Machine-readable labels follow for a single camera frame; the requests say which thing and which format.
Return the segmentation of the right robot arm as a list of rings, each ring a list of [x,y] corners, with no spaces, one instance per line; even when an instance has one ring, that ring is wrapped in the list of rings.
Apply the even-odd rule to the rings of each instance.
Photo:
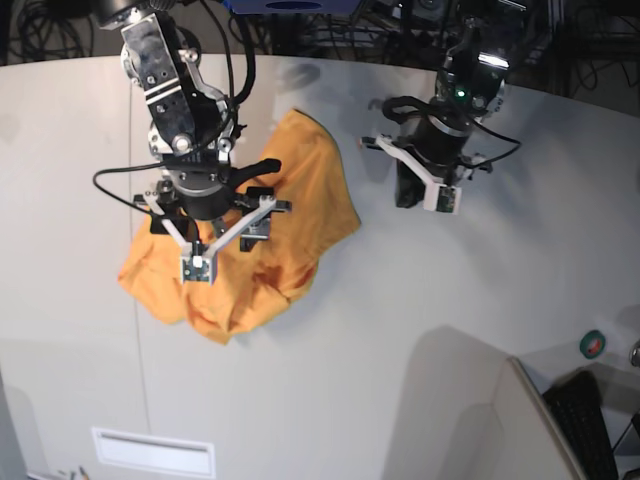
[[[148,134],[154,167],[164,174],[157,186],[129,201],[129,207],[149,215],[156,234],[195,234],[200,222],[211,222],[220,238],[228,232],[225,215],[238,211],[238,237],[264,241],[270,236],[271,216],[290,211],[270,188],[248,181],[279,172],[280,161],[264,159],[237,167],[232,151],[243,125],[240,106],[256,80],[256,55],[248,26],[236,21],[246,60],[242,88],[233,82],[227,91],[205,82],[199,70],[198,41],[170,15],[171,1],[94,1],[98,25],[119,30],[123,38],[121,65],[140,87],[151,115]]]

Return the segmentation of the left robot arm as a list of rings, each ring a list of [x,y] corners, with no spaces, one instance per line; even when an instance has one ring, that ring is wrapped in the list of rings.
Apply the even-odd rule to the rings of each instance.
[[[529,1],[459,1],[457,32],[440,49],[429,100],[396,96],[380,104],[397,136],[364,137],[363,147],[396,163],[395,204],[455,214],[461,184],[513,155],[520,141],[486,127],[504,100],[506,78],[533,19]]]

